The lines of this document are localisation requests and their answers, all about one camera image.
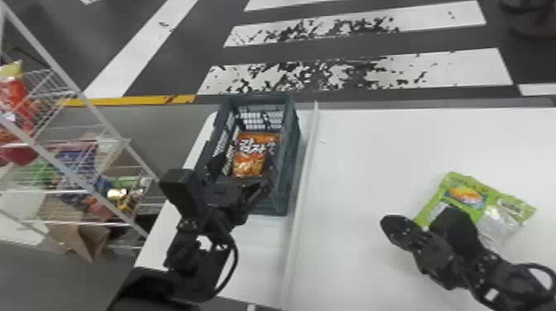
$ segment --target crosswalk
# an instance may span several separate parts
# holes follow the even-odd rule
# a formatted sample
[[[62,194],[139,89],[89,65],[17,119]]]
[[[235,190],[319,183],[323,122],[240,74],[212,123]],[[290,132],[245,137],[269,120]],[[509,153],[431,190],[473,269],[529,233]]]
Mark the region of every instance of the crosswalk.
[[[266,9],[277,8],[277,7],[293,7],[302,4],[331,2],[331,1],[338,1],[338,0],[251,0],[245,7],[245,11],[266,10]]]
[[[337,0],[348,5],[355,0]],[[246,14],[255,10],[322,2],[322,0],[264,1],[251,0]],[[266,50],[287,48],[294,55],[296,42],[319,48],[317,41],[351,40],[378,42],[378,36],[398,36],[404,32],[435,31],[438,40],[443,31],[482,27],[485,17],[477,1],[441,2],[423,6],[396,7],[342,15],[303,17],[285,21],[235,26],[223,45],[223,54],[234,49],[248,50],[271,45]],[[404,42],[399,44],[411,50]],[[334,57],[312,59],[300,53],[299,59],[215,64],[209,69],[197,94],[248,92],[315,93],[338,90],[437,89],[499,87],[513,85],[512,78],[495,46],[467,50],[428,50],[422,53],[374,55],[337,49]]]
[[[512,80],[498,49],[490,48],[359,59],[216,65],[208,72],[198,94],[502,85],[512,85]]]
[[[224,46],[484,26],[477,1],[449,2],[235,26]]]

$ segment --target white tabletop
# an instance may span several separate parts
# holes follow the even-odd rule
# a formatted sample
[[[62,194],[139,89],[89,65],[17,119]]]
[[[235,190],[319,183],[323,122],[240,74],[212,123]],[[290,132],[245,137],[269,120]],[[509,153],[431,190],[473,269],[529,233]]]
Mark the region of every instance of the white tabletop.
[[[556,247],[547,242],[556,234],[555,121],[552,108],[322,111],[293,233],[275,218],[252,217],[248,224],[261,233],[244,246],[238,228],[245,270],[224,296],[288,310],[483,309],[468,292],[446,292],[422,276],[379,221],[413,217],[455,170],[538,207],[501,254],[556,268]],[[185,167],[196,161],[197,142]],[[136,266],[161,268],[178,220],[165,206]],[[283,232],[282,246],[257,246],[267,231]],[[290,249],[283,247],[289,238]]]

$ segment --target plastic crate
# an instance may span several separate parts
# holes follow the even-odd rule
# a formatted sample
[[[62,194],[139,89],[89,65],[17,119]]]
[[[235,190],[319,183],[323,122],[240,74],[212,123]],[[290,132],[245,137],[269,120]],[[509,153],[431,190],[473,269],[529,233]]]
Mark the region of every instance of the plastic crate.
[[[286,93],[248,94],[230,96],[220,106],[213,124],[213,133],[206,142],[195,170],[203,172],[215,156],[226,152],[226,160],[216,168],[218,184],[242,183],[258,176],[232,176],[236,139],[240,132],[280,133],[274,155],[270,156],[272,189],[252,210],[255,214],[284,216],[288,212],[291,185],[295,171],[295,159],[300,142],[300,126],[293,98]]]

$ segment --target white crosswalk stripe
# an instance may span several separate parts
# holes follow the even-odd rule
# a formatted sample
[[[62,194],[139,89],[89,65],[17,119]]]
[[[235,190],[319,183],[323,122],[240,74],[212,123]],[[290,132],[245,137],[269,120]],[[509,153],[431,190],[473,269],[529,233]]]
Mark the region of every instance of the white crosswalk stripe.
[[[512,85],[497,48],[215,65],[198,94]]]
[[[245,11],[266,10],[275,7],[293,7],[302,4],[348,1],[348,0],[251,0],[245,7]]]
[[[235,26],[224,46],[307,41],[388,32],[430,31],[484,26],[486,23],[477,1],[449,2]]]

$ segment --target red snack bag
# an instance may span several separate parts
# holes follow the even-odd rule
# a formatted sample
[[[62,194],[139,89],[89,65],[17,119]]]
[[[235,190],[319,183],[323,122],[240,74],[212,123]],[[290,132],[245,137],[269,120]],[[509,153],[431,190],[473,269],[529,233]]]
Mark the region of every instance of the red snack bag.
[[[8,120],[31,133],[38,111],[28,94],[21,61],[0,67],[0,110]]]
[[[28,92],[22,79],[22,63],[0,67],[0,113],[8,121],[15,123],[27,134],[32,134],[37,110],[27,98]],[[27,165],[38,155],[27,146],[2,147],[10,142],[19,142],[8,129],[0,127],[0,157],[17,165]]]
[[[242,132],[237,136],[237,151],[233,159],[236,177],[260,176],[268,153],[274,155],[279,134]]]

